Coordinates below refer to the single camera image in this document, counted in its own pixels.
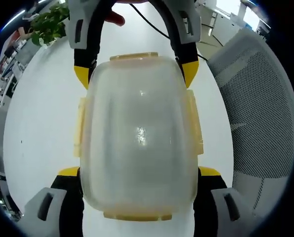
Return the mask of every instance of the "human hand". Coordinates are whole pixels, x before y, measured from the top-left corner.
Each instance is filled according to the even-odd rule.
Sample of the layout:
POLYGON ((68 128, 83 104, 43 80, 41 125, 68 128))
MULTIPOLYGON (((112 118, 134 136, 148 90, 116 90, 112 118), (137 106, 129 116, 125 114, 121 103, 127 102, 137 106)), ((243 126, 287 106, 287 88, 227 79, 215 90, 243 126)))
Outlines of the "human hand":
POLYGON ((33 32, 27 34, 27 38, 29 39, 33 35, 33 32))
MULTIPOLYGON (((117 2, 118 3, 143 3, 143 2, 147 2, 147 1, 148 0, 118 0, 117 2)), ((121 15, 117 14, 114 11, 111 11, 108 14, 105 21, 114 23, 118 26, 123 26, 125 24, 125 19, 121 15)))

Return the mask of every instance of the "plastic container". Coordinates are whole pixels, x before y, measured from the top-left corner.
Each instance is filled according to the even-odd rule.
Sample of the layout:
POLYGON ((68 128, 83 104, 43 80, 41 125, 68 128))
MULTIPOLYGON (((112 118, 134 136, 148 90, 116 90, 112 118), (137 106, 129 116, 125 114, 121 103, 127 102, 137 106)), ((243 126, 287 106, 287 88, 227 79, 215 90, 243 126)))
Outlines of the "plastic container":
POLYGON ((98 65, 85 101, 81 183, 107 218, 171 219, 197 193, 189 95, 177 63, 157 53, 98 65))

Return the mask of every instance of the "mesh chair back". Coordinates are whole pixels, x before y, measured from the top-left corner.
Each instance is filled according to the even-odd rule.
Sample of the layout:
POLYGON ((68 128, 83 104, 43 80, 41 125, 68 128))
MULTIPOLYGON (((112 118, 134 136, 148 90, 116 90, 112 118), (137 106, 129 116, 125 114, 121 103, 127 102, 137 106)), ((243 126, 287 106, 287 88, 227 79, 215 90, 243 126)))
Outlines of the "mesh chair back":
POLYGON ((257 34, 240 30, 208 65, 232 130, 233 188, 264 216, 280 197, 294 158, 294 92, 257 34))

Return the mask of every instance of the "potted plant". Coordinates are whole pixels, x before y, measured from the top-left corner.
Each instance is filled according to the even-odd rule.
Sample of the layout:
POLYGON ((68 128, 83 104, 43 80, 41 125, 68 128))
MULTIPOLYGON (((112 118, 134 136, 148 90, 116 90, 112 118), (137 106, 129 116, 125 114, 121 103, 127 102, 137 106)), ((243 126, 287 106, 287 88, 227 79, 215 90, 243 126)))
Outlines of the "potted plant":
POLYGON ((49 45, 56 38, 66 36, 62 21, 67 18, 70 18, 70 12, 66 3, 53 5, 50 12, 43 13, 32 21, 32 42, 39 46, 41 43, 49 45))

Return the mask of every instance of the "robotic arm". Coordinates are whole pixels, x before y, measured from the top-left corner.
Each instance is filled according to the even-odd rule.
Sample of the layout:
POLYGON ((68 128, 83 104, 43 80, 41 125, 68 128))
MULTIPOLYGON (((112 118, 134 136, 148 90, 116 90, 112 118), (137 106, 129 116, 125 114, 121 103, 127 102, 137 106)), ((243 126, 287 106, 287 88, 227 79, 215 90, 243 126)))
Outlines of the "robotic arm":
MULTIPOLYGON (((87 89, 100 51, 104 20, 116 0, 70 0, 69 43, 74 49, 74 70, 87 89)), ((176 61, 189 87, 199 61, 196 42, 201 37, 201 18, 193 0, 150 0, 162 16, 171 40, 176 61)))

